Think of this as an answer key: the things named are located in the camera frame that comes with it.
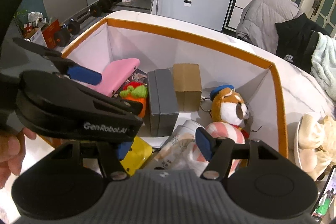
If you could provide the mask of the left hand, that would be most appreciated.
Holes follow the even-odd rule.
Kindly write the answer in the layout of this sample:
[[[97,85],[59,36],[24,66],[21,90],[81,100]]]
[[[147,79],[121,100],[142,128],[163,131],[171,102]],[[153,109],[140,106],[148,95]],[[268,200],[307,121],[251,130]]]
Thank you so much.
[[[18,176],[21,172],[26,154],[25,137],[35,140],[37,134],[28,128],[20,132],[1,130],[1,189],[11,174]]]

